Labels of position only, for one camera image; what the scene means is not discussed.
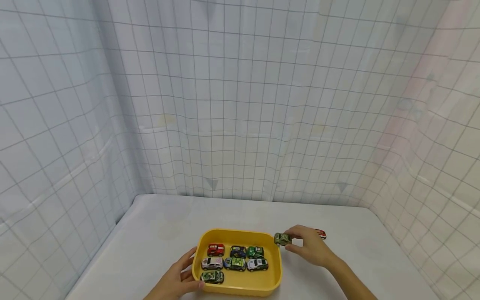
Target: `toy car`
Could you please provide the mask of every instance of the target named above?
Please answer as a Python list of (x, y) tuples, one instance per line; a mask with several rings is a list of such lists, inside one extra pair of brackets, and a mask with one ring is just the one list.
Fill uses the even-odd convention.
[(206, 271), (200, 276), (200, 280), (205, 283), (221, 284), (224, 279), (222, 271)]
[(277, 246), (285, 246), (292, 243), (292, 238), (288, 234), (277, 232), (274, 236), (274, 243)]
[(221, 270), (222, 268), (223, 268), (223, 258), (210, 257), (210, 258), (204, 258), (202, 260), (202, 269), (204, 270), (211, 270), (211, 269)]
[(321, 239), (325, 240), (327, 238), (327, 234), (325, 233), (325, 231), (320, 229), (315, 229), (315, 231), (318, 233)]
[(240, 272), (245, 271), (246, 263), (243, 258), (229, 257), (225, 259), (225, 268), (227, 270), (238, 270)]
[(247, 269), (250, 272), (256, 271), (256, 270), (268, 270), (268, 262), (265, 259), (250, 259), (247, 262)]
[(248, 247), (247, 250), (247, 256), (248, 258), (264, 258), (265, 252), (263, 247), (258, 247), (258, 246), (250, 246)]
[(219, 256), (222, 257), (225, 253), (225, 246), (223, 244), (210, 244), (208, 245), (207, 255), (212, 256)]
[(230, 257), (246, 258), (247, 257), (247, 248), (245, 248), (243, 246), (232, 246), (230, 248)]

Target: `grid curtain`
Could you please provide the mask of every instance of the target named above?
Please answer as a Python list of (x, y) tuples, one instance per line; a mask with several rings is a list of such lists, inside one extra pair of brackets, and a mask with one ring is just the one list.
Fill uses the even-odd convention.
[(2, 1), (2, 297), (65, 298), (163, 193), (369, 208), (475, 299), (479, 2)]

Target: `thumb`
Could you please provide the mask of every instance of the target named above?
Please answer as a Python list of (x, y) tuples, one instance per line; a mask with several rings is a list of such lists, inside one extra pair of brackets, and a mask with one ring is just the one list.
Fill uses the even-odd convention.
[(191, 293), (191, 292), (195, 292), (196, 290), (203, 289), (204, 286), (205, 286), (205, 283), (201, 280), (186, 282), (186, 283), (182, 283), (180, 291), (182, 295), (184, 295), (186, 293)]
[(285, 246), (285, 249), (289, 252), (293, 252), (293, 253), (298, 254), (298, 255), (301, 255), (301, 253), (303, 252), (302, 247), (299, 247), (299, 246), (294, 245), (294, 244), (288, 244), (287, 246)]

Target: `white table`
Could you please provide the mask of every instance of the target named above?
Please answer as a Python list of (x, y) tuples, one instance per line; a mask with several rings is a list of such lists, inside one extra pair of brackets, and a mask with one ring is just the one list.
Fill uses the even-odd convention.
[[(67, 299), (141, 300), (170, 265), (211, 228), (273, 235), (295, 224), (325, 230), (328, 246), (378, 299), (438, 299), (368, 209), (169, 195), (135, 198)], [(283, 247), (281, 251), (282, 282), (268, 299), (345, 299), (328, 271)], [(182, 299), (252, 297), (199, 292)]]

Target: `yellow tray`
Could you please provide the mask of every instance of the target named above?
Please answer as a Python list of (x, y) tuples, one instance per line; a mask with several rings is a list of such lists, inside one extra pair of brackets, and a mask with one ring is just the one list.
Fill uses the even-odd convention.
[(192, 273), (195, 280), (202, 274), (202, 259), (207, 256), (208, 244), (217, 243), (225, 245), (223, 258), (230, 257), (232, 245), (260, 246), (264, 248), (265, 259), (268, 261), (267, 271), (244, 272), (222, 269), (225, 275), (222, 284), (205, 284), (204, 291), (230, 295), (266, 297), (270, 295), (282, 280), (282, 258), (280, 248), (273, 243), (273, 237), (267, 233), (212, 229), (204, 233), (197, 246), (197, 252), (192, 264)]

